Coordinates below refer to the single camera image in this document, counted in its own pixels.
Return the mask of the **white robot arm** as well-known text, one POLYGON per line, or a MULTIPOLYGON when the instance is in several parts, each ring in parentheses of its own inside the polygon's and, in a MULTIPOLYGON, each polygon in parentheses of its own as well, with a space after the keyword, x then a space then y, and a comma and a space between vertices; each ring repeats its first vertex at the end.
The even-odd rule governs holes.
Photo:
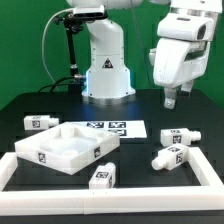
MULTIPOLYGON (((130 71, 124 64, 122 28, 107 18, 110 9, 127 9, 143 0, 66 0, 74 19, 87 22, 91 66, 86 72, 85 100, 117 103, 132 97, 130 71)), ((205 73, 222 0, 149 0, 170 6, 160 21, 157 47, 149 53, 154 83, 164 88, 164 106, 175 107, 179 90, 190 92, 194 80, 205 73)))

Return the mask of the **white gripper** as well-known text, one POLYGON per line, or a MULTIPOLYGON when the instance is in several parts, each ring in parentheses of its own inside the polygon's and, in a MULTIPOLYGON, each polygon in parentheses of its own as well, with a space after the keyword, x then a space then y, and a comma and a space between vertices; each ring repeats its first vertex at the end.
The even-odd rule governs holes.
POLYGON ((177 88, 181 95, 189 97, 194 79, 202 76, 207 67, 209 42, 189 42, 161 38, 157 47, 150 50, 154 83, 164 87, 164 107, 173 109, 177 100, 177 88))

